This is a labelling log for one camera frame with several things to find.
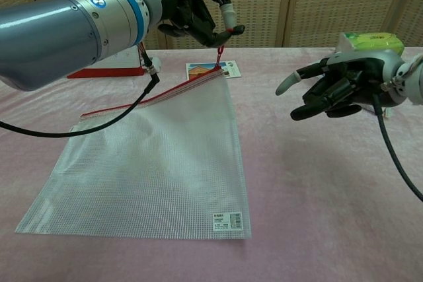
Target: clear plastic bag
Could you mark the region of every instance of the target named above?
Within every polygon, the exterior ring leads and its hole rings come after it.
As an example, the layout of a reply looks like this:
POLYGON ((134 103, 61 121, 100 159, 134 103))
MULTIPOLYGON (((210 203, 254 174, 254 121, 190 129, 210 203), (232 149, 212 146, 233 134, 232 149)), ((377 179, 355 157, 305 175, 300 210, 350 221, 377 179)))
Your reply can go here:
MULTIPOLYGON (((108 121, 87 114, 74 130, 108 121)), ((221 71, 69 139, 17 232, 134 238, 249 238, 237 123, 221 71)))

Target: green object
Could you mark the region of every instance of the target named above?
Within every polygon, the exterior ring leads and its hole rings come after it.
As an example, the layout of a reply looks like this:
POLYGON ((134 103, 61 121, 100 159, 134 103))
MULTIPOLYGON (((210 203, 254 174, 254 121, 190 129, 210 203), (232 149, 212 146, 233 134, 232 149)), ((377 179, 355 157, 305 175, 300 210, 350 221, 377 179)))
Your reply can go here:
POLYGON ((345 32, 341 34, 350 43, 354 51, 364 50, 387 50, 392 49, 399 55, 404 52, 404 44, 392 33, 353 33, 345 32))

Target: white fingertip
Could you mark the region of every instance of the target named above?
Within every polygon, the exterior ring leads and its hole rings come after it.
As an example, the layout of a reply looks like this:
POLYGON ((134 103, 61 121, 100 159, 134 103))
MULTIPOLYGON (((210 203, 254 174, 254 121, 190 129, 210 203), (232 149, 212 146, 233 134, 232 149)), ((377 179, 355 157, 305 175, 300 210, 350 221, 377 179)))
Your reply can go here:
POLYGON ((297 84, 301 79, 296 76, 295 73, 292 73, 288 76, 276 89, 276 95, 282 95, 285 93, 292 85, 297 84))
POLYGON ((237 17, 235 14, 235 10, 233 9, 233 4, 227 3, 225 5, 220 6, 220 11, 223 17, 223 21, 225 23, 225 28, 234 28, 237 25, 237 17))

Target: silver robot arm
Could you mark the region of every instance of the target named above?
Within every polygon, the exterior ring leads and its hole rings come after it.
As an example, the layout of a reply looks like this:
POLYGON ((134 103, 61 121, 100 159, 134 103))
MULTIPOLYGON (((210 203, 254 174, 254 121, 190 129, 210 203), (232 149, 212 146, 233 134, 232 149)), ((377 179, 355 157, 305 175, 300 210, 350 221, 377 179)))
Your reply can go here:
POLYGON ((243 33, 230 0, 221 6, 227 30, 215 24, 202 0, 46 0, 0 9, 0 80, 35 90, 141 42, 161 26, 209 47, 243 33))

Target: barcode label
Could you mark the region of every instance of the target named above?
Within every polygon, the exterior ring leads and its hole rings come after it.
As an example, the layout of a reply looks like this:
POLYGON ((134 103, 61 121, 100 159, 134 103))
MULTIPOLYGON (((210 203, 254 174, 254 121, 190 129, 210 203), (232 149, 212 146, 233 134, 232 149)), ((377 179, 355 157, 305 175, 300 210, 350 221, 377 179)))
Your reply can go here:
POLYGON ((243 214, 238 211, 234 213, 214 213, 213 231, 230 231, 243 229, 243 214))

